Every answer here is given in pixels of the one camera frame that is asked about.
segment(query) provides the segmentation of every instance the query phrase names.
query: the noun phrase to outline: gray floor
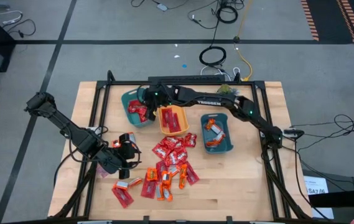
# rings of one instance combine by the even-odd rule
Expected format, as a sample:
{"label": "gray floor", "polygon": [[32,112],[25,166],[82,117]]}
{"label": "gray floor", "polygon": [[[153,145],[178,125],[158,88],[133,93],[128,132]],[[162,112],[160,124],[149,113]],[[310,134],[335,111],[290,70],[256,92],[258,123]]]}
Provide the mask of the gray floor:
{"label": "gray floor", "polygon": [[[171,0],[164,2],[169,6],[174,3]],[[203,2],[192,0],[180,9],[162,13],[150,1],[140,8],[132,8],[129,1],[78,0],[66,39],[210,39],[213,31],[201,29],[186,18],[189,10]],[[26,18],[35,20],[37,35],[29,38],[37,40],[58,38],[69,4],[70,0],[11,1],[12,9],[22,10]],[[199,15],[203,22],[215,22],[209,9],[196,13],[195,17]],[[238,26],[222,24],[217,38],[231,39]],[[311,39],[299,0],[285,0],[283,4],[255,1],[243,33],[245,39]],[[207,46],[63,45],[48,92],[55,96],[58,108],[70,116],[79,82],[105,79],[109,69],[117,80],[197,75],[203,67],[198,55]],[[227,51],[226,71],[232,73],[233,67],[240,67],[242,74],[246,74],[248,69],[233,46],[221,46]],[[292,123],[332,121],[341,113],[354,119],[354,45],[238,47],[253,65],[252,80],[282,81]],[[23,112],[25,102],[39,90],[53,51],[53,45],[18,45],[8,71],[0,73],[0,199],[29,120],[29,115]],[[217,56],[214,53],[206,58]],[[336,130],[333,125],[303,129],[315,134]],[[313,140],[303,137],[298,147]],[[64,142],[52,124],[44,119],[37,121],[4,222],[46,217],[53,174],[60,162]],[[302,158],[319,171],[354,176],[354,133],[303,150]]]}

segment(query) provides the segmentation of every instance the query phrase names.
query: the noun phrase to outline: white label sign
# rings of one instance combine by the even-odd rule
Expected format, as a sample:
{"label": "white label sign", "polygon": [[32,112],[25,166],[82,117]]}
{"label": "white label sign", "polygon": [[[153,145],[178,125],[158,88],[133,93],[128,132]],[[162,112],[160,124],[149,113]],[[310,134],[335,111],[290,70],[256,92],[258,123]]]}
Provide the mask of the white label sign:
{"label": "white label sign", "polygon": [[[328,193],[326,179],[321,177],[304,176],[305,186],[307,187],[308,195],[326,194]],[[322,214],[329,219],[334,219],[333,210],[331,208],[317,208]],[[315,209],[312,209],[314,218],[323,218]]]}

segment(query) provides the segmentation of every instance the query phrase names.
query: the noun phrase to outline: yellow cable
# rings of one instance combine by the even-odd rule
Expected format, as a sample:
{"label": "yellow cable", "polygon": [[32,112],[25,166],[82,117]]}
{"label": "yellow cable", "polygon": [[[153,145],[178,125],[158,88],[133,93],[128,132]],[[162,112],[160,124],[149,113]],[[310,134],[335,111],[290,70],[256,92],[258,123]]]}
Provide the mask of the yellow cable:
{"label": "yellow cable", "polygon": [[[249,3],[246,6],[246,9],[245,9],[245,11],[243,13],[243,17],[241,18],[240,27],[239,27],[239,31],[238,31],[237,37],[240,36],[240,32],[242,30],[243,24],[245,23],[246,15],[247,15],[247,12],[248,12],[248,10],[249,10],[249,8],[251,6],[251,3],[253,3],[253,0],[249,0]],[[235,50],[237,51],[237,53],[239,54],[240,59],[242,59],[242,61],[244,61],[244,63],[246,63],[247,66],[250,69],[249,75],[247,77],[244,77],[244,78],[241,79],[242,81],[248,81],[250,79],[251,75],[253,74],[253,68],[252,68],[251,64],[242,56],[242,54],[240,53],[238,48],[236,48],[236,44],[233,44],[233,46],[234,46]]]}

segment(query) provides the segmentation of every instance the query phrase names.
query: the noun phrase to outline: wooden tabletop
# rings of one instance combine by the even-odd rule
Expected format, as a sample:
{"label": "wooden tabletop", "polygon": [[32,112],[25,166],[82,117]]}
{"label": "wooden tabletop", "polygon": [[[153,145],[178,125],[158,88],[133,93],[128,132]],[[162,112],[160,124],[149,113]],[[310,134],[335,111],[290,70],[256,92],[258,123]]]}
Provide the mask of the wooden tabletop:
{"label": "wooden tabletop", "polygon": [[[88,126],[96,82],[81,82],[77,93],[72,120],[81,127]],[[251,88],[248,86],[234,86],[239,95],[253,99]],[[120,134],[134,132],[136,143],[142,151],[142,163],[131,171],[131,180],[135,177],[144,177],[148,167],[155,167],[160,159],[151,149],[164,137],[160,131],[159,121],[145,128],[135,128],[125,115],[121,104],[121,95],[137,86],[114,85],[110,88],[105,126],[109,132],[103,139],[111,141],[118,139]],[[216,92],[219,86],[189,86],[196,91]],[[272,121],[281,129],[290,126],[289,113],[280,82],[266,82],[266,91],[271,110]],[[258,91],[260,105],[261,93]],[[96,117],[98,125],[100,105]],[[249,122],[242,122],[234,118],[224,108],[216,106],[195,105],[185,108],[190,125],[189,132],[197,134],[197,145],[188,148],[188,161],[200,178],[195,185],[189,185],[180,190],[178,178],[172,181],[172,202],[157,201],[140,196],[142,185],[129,190],[134,199],[133,204],[123,209],[111,189],[117,181],[118,175],[112,174],[105,178],[96,176],[90,219],[107,220],[142,220],[149,215],[150,220],[226,220],[232,216],[236,221],[272,220],[271,204],[269,203],[266,173],[261,160],[261,146],[258,130]],[[205,152],[200,127],[200,117],[209,113],[225,113],[228,115],[228,128],[234,148],[226,154],[210,155]],[[284,141],[284,146],[294,148],[290,141]],[[69,154],[68,144],[65,144],[63,157]],[[279,155],[284,174],[286,189],[297,204],[312,216],[309,205],[299,193],[294,168],[294,152],[280,149]],[[54,189],[49,215],[56,214],[70,198],[77,186],[80,164],[68,159],[60,168],[57,184]],[[303,192],[305,190],[304,178],[300,163],[298,162],[299,180]],[[275,188],[279,214],[283,216],[280,194]],[[85,201],[86,192],[82,194]],[[83,204],[79,214],[83,213]]]}

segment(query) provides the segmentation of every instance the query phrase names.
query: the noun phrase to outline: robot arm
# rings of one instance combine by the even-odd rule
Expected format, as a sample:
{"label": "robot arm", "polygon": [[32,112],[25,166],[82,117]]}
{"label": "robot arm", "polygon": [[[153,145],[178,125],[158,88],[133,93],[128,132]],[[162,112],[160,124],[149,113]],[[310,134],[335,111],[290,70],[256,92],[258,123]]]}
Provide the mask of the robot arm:
{"label": "robot arm", "polygon": [[254,102],[244,96],[234,94],[200,93],[191,88],[172,85],[168,87],[161,83],[150,85],[143,92],[143,103],[147,106],[147,117],[154,120],[153,112],[160,106],[193,106],[210,105],[222,106],[231,111],[231,114],[241,121],[249,121],[263,134],[266,145],[269,147],[282,147],[282,131],[271,126],[256,111]]}
{"label": "robot arm", "polygon": [[[94,131],[80,128],[73,121],[57,110],[55,100],[49,93],[37,93],[27,102],[25,111],[30,115],[42,116],[50,120],[60,129],[60,134],[68,136],[77,150],[88,158],[88,162],[96,161],[105,171],[113,174],[119,171],[119,178],[129,177],[129,169],[136,167],[141,153],[135,143],[129,140],[128,134],[119,137],[121,147],[108,147],[108,142],[102,140]],[[138,153],[137,162],[127,162]]]}

